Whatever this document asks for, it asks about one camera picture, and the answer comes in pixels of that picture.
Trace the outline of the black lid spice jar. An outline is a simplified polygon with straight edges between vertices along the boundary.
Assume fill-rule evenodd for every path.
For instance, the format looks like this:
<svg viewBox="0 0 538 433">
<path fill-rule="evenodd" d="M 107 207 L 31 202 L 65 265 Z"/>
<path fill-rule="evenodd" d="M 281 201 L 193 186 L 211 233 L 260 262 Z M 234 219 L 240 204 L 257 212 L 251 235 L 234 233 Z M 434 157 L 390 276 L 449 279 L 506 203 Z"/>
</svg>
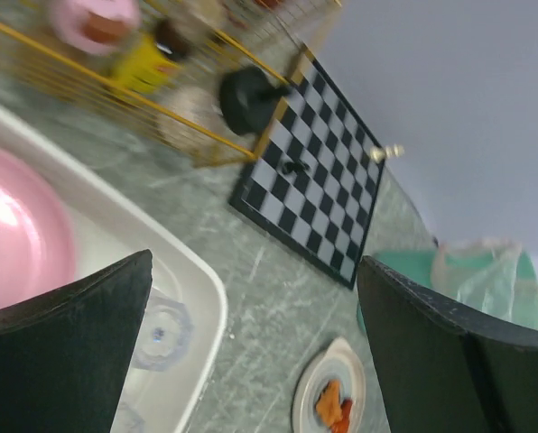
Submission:
<svg viewBox="0 0 538 433">
<path fill-rule="evenodd" d="M 261 68 L 248 65 L 223 74 L 215 88 L 185 85 L 163 98 L 164 108 L 201 127 L 201 132 L 162 113 L 155 117 L 156 129 L 182 152 L 203 159 L 217 156 L 222 143 L 206 132 L 259 135 L 279 101 L 291 93 L 292 84 L 274 84 Z"/>
</svg>

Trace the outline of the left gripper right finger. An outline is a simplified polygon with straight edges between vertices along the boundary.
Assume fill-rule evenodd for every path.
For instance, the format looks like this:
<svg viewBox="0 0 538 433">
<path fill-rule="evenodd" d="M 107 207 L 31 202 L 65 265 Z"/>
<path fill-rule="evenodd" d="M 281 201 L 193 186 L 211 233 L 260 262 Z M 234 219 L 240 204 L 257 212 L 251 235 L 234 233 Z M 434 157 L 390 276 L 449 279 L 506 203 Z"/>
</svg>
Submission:
<svg viewBox="0 0 538 433">
<path fill-rule="evenodd" d="M 393 432 L 538 432 L 538 330 L 366 256 L 357 287 Z"/>
</svg>

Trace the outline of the pink plate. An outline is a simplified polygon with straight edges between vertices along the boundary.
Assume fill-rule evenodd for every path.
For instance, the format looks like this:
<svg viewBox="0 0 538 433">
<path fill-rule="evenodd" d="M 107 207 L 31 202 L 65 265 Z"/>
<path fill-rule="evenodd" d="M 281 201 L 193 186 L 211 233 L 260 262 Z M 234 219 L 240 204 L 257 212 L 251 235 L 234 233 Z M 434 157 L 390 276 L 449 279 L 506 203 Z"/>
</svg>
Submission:
<svg viewBox="0 0 538 433">
<path fill-rule="evenodd" d="M 0 149 L 0 309 L 72 282 L 76 264 L 60 198 L 36 170 Z"/>
</svg>

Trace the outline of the pink lid seasoning jar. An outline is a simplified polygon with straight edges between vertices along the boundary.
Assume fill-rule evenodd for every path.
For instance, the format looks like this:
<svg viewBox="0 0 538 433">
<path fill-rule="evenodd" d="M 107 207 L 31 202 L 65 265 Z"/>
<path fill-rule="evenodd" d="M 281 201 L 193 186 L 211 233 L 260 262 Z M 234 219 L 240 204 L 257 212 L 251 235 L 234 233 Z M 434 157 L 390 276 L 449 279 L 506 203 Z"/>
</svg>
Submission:
<svg viewBox="0 0 538 433">
<path fill-rule="evenodd" d="M 56 0 L 48 3 L 47 14 L 63 42 L 94 56 L 114 52 L 141 23 L 134 0 Z"/>
</svg>

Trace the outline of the beige blue ceramic plate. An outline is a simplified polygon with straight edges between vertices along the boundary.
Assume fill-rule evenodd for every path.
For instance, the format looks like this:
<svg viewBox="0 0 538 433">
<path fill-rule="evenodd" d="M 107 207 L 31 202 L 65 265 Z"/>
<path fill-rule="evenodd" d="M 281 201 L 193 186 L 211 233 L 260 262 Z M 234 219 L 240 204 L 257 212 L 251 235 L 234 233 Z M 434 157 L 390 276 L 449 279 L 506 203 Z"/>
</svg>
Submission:
<svg viewBox="0 0 538 433">
<path fill-rule="evenodd" d="M 345 399 L 353 401 L 349 432 L 359 430 L 366 403 L 365 369 L 347 339 L 337 337 L 315 355 L 298 381 L 292 403 L 294 432 L 329 432 L 320 421 L 315 404 L 331 380 L 340 381 L 340 403 Z"/>
</svg>

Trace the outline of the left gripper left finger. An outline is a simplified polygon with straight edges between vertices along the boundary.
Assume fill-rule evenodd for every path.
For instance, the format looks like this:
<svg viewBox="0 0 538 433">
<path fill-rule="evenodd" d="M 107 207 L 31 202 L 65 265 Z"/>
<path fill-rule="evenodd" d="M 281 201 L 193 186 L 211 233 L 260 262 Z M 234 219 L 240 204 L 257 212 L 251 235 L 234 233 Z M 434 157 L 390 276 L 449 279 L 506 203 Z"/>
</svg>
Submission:
<svg viewBox="0 0 538 433">
<path fill-rule="evenodd" d="M 108 432 L 153 283 L 133 253 L 0 309 L 0 432 Z"/>
</svg>

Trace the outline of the clear plastic cup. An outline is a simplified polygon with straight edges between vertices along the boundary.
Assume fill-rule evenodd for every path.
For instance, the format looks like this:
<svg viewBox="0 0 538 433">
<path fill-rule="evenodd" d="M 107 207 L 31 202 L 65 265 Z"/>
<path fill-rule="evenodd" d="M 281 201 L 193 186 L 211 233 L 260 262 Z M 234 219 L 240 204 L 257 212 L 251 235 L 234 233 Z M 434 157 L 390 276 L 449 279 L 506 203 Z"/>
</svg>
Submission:
<svg viewBox="0 0 538 433">
<path fill-rule="evenodd" d="M 135 344 L 133 367 L 164 372 L 189 351 L 193 325 L 184 303 L 152 296 Z"/>
<path fill-rule="evenodd" d="M 111 433 L 143 433 L 144 419 L 127 402 L 121 401 L 117 407 Z"/>
</svg>

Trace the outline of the brown sauce bottle yellow label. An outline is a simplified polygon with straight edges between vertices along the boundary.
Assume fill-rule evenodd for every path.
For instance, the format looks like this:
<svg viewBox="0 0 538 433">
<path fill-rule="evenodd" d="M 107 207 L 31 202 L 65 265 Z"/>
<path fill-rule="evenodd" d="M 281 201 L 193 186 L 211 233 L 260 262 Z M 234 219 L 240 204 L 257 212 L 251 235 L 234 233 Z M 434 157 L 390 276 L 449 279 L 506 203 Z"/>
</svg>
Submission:
<svg viewBox="0 0 538 433">
<path fill-rule="evenodd" d="M 189 57 L 191 43 L 170 18 L 159 20 L 143 32 L 133 47 L 112 66 L 109 77 L 118 86 L 148 95 L 165 85 Z"/>
</svg>

